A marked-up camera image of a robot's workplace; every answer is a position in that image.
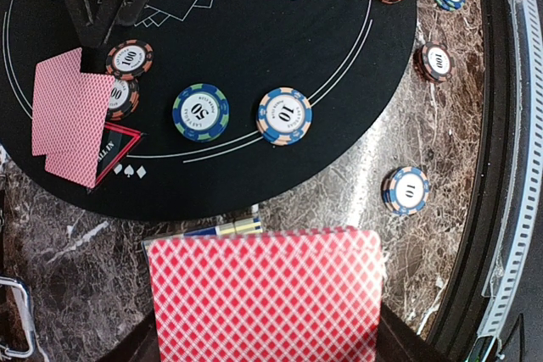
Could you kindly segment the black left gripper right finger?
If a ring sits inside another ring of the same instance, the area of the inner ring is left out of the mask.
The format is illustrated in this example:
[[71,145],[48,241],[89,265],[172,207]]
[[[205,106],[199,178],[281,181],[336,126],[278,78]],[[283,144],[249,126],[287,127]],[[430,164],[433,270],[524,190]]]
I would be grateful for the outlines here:
[[420,338],[386,304],[381,305],[375,360],[377,362],[448,361],[432,345]]

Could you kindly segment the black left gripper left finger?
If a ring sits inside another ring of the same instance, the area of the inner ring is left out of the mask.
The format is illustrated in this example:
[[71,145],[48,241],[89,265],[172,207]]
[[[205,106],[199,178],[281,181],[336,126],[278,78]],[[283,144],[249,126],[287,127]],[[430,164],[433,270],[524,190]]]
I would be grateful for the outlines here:
[[155,319],[143,320],[112,351],[104,355],[101,360],[103,362],[160,362]]

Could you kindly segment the red card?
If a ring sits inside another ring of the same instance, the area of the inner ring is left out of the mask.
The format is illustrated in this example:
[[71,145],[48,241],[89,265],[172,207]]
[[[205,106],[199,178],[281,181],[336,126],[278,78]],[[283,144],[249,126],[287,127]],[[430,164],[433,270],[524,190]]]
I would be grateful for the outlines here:
[[98,155],[115,78],[106,74],[80,74],[70,111],[66,136],[68,147],[60,153],[49,153],[45,170],[75,184],[94,188]]
[[80,68],[79,47],[36,65],[31,125],[34,156],[64,153],[75,148]]

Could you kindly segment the red playing card deck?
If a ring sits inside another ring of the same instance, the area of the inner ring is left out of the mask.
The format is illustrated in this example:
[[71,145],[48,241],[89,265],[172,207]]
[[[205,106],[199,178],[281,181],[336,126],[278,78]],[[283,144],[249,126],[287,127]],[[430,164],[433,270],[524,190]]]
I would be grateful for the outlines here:
[[373,361],[375,231],[171,237],[148,248],[164,361]]

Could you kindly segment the red triangular all-in button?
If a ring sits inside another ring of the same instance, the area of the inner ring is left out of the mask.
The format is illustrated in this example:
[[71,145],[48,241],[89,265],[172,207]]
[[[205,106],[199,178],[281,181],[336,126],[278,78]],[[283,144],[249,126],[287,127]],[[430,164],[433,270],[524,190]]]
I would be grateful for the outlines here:
[[145,136],[144,132],[106,121],[98,153],[95,185],[86,188],[87,194],[97,189],[108,174]]

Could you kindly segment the blue white chip stack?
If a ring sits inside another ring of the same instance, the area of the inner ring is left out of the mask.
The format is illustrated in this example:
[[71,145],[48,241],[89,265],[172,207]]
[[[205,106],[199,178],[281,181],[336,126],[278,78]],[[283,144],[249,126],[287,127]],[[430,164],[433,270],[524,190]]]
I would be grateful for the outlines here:
[[406,166],[392,170],[384,177],[381,197],[393,214],[408,216],[423,210],[430,191],[426,174],[418,167]]

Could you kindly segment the brown white chip stack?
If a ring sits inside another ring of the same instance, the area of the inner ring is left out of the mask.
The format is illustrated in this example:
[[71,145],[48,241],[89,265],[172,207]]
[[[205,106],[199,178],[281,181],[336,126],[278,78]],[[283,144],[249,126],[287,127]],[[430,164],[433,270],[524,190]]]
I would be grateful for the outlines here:
[[414,53],[414,64],[423,79],[435,84],[449,81],[456,69],[447,46],[436,41],[424,43]]

